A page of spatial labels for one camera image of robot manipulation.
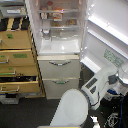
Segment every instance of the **dark floor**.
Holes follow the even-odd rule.
[[[45,98],[20,99],[18,105],[0,104],[0,128],[37,128],[48,126],[56,111],[59,100]],[[105,123],[99,111],[89,111],[89,116],[96,115],[101,128]],[[93,128],[88,116],[84,128]]]

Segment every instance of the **open drawer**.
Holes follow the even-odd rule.
[[[0,67],[34,65],[31,49],[0,51]]]
[[[12,80],[8,78],[7,79],[8,82],[0,83],[0,93],[40,92],[38,77],[27,77],[27,78],[29,78],[30,80],[29,81],[26,80],[25,82],[20,82],[20,80],[18,82],[9,82],[9,80],[10,81]]]
[[[38,75],[36,65],[25,67],[1,67],[0,77],[36,76]]]

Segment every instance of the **white appliance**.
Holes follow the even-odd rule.
[[[78,87],[79,62],[97,73],[128,61],[126,0],[50,0],[53,10],[41,10],[48,1],[25,0],[48,99]],[[62,21],[41,13],[61,13]]]

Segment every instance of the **refrigerator drawer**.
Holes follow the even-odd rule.
[[[0,32],[0,49],[28,49],[31,48],[28,31]]]
[[[42,79],[79,78],[80,62],[78,56],[38,57]]]
[[[31,49],[0,51],[0,67],[34,65]]]
[[[47,99],[60,99],[69,89],[78,89],[79,79],[43,80]]]
[[[16,76],[37,76],[37,67],[2,67],[0,68],[0,77],[16,77]]]
[[[40,92],[38,80],[30,82],[0,83],[0,93],[29,93]]]

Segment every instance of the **door shelf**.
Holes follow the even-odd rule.
[[[63,9],[63,10],[39,10],[38,13],[73,13],[79,12],[78,9]]]
[[[128,45],[128,37],[119,32],[118,30],[116,30],[110,23],[104,22],[96,16],[89,17],[89,21],[96,24],[103,30],[107,31],[108,33],[110,33],[111,35],[115,36],[117,39]]]
[[[92,30],[88,30],[88,33],[90,33],[92,36],[96,37],[98,40],[100,40],[104,44],[108,45],[110,48],[114,49],[116,52],[118,52],[123,57],[125,57],[126,59],[128,59],[127,53],[125,53],[123,50],[121,50],[120,48],[118,48],[117,46],[115,46],[114,44],[112,44],[111,42],[109,42],[108,40],[106,40],[105,38],[103,38],[102,36],[100,36],[99,34],[97,34],[96,32],[94,32]]]

